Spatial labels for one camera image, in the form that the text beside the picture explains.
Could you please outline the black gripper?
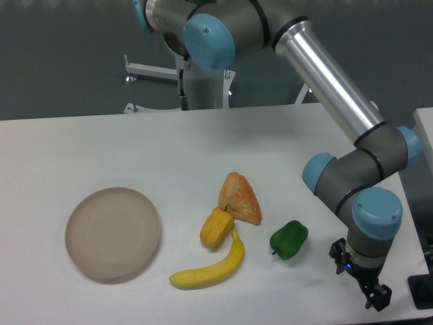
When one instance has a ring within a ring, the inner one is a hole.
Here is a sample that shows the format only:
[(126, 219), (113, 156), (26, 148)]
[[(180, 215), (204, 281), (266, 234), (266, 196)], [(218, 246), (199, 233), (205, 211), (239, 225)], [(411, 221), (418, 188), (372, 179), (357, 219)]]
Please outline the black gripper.
[(392, 289), (379, 284), (379, 275), (384, 266), (381, 257), (364, 257), (357, 253), (347, 253), (346, 241), (341, 238), (332, 243), (329, 256), (334, 260), (336, 273), (345, 270), (358, 282), (361, 292), (366, 297), (365, 309), (376, 311), (385, 309), (390, 304)]

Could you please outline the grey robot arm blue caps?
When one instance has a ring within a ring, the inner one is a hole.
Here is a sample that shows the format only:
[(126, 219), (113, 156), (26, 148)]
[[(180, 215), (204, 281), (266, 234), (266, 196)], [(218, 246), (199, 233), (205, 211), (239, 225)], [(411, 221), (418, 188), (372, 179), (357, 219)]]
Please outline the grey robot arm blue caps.
[(266, 47), (284, 57), (313, 91), (355, 149), (336, 158), (318, 154), (302, 179), (347, 227), (331, 245), (338, 273), (350, 274), (366, 308), (383, 310), (392, 291), (378, 277), (401, 225), (398, 197), (378, 184), (421, 153), (417, 134), (391, 127), (314, 35), (311, 21), (289, 1), (134, 1), (145, 33), (162, 33), (181, 59), (177, 82), (182, 110), (218, 108), (222, 73), (238, 58)]

